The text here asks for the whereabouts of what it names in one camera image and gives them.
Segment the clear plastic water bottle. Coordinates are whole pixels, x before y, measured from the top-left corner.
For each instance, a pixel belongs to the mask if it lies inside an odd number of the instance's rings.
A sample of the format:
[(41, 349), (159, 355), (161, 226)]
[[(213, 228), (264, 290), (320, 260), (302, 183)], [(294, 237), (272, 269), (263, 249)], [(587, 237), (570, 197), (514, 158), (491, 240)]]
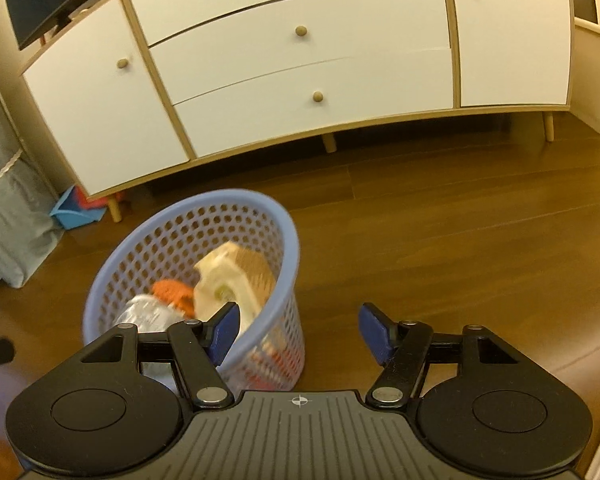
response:
[[(137, 295), (129, 300), (121, 313), (114, 320), (114, 325), (134, 324), (138, 332), (160, 333), (171, 325), (184, 321), (184, 313), (170, 304), (152, 295)], [(171, 365), (168, 363), (143, 363), (144, 376), (158, 380), (166, 385), (173, 379)]]

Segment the lavender plastic waste basket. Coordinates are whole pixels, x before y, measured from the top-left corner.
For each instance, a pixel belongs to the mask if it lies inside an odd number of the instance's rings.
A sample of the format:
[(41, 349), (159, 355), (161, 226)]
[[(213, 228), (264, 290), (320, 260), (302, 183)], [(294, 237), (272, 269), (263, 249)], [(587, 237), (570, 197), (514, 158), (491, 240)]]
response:
[(181, 200), (154, 214), (116, 247), (88, 293), (82, 323), (89, 344), (105, 333), (133, 297), (160, 278), (194, 284), (194, 265), (226, 242), (268, 260), (276, 285), (262, 312), (239, 336), (219, 368), (234, 393), (252, 388), (247, 356), (289, 350), (304, 367), (304, 341), (294, 285), (300, 262), (296, 227), (286, 209), (264, 194), (221, 190)]

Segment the red plastic bag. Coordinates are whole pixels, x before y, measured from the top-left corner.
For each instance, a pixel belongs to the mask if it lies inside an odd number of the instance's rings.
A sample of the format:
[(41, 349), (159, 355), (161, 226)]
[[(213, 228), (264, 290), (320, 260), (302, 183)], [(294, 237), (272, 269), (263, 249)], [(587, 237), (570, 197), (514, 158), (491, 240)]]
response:
[(289, 350), (252, 350), (247, 376), (253, 389), (288, 391), (297, 382), (300, 367)]

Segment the beige snack bag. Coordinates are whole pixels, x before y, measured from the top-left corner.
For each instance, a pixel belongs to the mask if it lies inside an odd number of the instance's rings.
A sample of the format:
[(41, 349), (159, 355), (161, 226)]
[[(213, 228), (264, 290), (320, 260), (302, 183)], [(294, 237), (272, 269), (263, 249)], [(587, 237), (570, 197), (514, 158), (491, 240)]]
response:
[(194, 265), (195, 318), (209, 321), (224, 304), (234, 302), (240, 311), (242, 336), (270, 299), (276, 278), (265, 256), (234, 242), (226, 242)]

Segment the grey bed skirt cloth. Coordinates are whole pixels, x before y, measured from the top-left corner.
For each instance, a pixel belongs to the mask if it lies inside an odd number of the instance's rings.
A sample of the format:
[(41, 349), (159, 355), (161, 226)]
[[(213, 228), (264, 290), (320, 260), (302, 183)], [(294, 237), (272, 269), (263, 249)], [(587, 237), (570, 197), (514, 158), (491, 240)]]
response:
[(20, 288), (57, 247), (50, 186), (18, 139), (0, 95), (0, 282)]

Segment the blue dustpan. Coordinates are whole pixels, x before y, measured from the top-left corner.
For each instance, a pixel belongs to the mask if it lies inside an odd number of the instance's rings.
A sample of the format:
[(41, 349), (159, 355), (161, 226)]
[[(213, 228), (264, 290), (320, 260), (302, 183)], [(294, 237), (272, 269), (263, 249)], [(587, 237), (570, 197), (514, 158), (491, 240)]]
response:
[(50, 218), (65, 230), (73, 230), (99, 222), (106, 214), (106, 207), (83, 208), (79, 203), (78, 191), (79, 189), (75, 185), (65, 190), (50, 211)]

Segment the red broom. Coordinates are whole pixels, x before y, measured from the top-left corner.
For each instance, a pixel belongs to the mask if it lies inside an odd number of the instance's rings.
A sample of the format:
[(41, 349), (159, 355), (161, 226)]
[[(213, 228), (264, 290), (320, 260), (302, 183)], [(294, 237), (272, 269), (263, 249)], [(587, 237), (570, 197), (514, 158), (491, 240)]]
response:
[(81, 209), (99, 209), (106, 208), (110, 200), (116, 200), (118, 203), (124, 200), (124, 193), (117, 192), (101, 198), (89, 198), (79, 185), (74, 187), (74, 197)]

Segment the beige pedal trash bin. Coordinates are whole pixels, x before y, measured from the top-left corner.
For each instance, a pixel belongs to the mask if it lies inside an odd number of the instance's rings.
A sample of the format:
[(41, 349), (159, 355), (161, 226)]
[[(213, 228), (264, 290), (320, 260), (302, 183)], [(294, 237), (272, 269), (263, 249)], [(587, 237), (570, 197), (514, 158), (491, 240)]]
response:
[(600, 134), (600, 25), (574, 19), (570, 112)]

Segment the white wooden sideboard cabinet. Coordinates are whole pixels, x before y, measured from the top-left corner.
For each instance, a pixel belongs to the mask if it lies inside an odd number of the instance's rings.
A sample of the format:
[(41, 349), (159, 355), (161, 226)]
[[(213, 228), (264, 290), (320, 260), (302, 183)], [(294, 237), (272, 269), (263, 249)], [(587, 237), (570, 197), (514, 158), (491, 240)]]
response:
[(390, 122), (571, 96), (572, 0), (102, 0), (22, 76), (91, 197)]

